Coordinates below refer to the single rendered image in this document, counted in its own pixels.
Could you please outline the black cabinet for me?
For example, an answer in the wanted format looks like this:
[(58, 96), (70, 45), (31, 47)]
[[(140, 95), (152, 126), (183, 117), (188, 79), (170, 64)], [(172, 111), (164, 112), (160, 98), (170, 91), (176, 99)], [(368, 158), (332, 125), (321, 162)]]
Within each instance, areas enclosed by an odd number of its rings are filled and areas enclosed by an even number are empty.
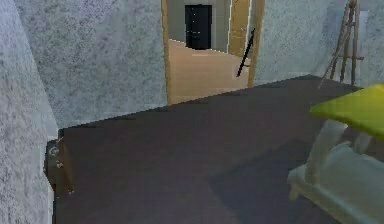
[(196, 50), (211, 48), (211, 5), (185, 6), (186, 46)]

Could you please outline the tan wooden room door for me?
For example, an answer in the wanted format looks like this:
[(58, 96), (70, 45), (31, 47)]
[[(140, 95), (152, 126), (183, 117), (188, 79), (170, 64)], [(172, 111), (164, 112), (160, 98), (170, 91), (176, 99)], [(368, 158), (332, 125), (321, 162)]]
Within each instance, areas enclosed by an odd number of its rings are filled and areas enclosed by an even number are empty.
[(256, 63), (260, 46), (260, 35), (266, 0), (231, 0), (227, 52), (243, 58), (251, 31), (255, 29), (253, 45), (247, 57), (250, 57), (248, 83), (254, 85)]

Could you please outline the yellow-green table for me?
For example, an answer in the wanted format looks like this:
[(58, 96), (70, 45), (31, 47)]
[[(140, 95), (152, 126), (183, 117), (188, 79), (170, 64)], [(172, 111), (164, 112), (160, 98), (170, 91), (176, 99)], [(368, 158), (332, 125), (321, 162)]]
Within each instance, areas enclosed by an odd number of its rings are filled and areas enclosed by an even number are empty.
[(384, 141), (384, 83), (319, 103), (309, 112), (348, 124)]

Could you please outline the brown wooden easel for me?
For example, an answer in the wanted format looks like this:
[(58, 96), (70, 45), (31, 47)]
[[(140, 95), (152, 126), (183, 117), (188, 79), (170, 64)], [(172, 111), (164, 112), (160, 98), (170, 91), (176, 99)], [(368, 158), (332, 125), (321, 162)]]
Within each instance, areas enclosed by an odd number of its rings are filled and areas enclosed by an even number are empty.
[(360, 23), (360, 2), (359, 0), (346, 0), (343, 16), (340, 24), (340, 31), (337, 45), (332, 52), (331, 60), (322, 75), (319, 87), (327, 78), (333, 79), (338, 60), (341, 59), (340, 82), (344, 81), (347, 60), (351, 60), (351, 81), (354, 85), (356, 81), (357, 61), (362, 61), (363, 56), (358, 55), (358, 38)]

